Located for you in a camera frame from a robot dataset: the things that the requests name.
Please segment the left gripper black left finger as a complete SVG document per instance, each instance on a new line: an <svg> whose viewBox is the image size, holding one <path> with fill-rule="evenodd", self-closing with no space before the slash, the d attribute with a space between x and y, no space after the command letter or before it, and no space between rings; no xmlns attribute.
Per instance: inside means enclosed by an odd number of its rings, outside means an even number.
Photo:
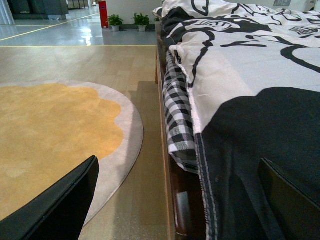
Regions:
<svg viewBox="0 0 320 240"><path fill-rule="evenodd" d="M99 161L91 156L0 222L2 240L77 240L93 201Z"/></svg>

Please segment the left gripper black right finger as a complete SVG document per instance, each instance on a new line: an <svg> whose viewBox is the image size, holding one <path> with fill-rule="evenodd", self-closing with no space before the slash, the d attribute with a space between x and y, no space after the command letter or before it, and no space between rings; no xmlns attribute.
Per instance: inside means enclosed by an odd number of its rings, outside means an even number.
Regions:
<svg viewBox="0 0 320 240"><path fill-rule="evenodd" d="M320 206L268 159L260 160L258 175L284 237L287 240L318 240Z"/></svg>

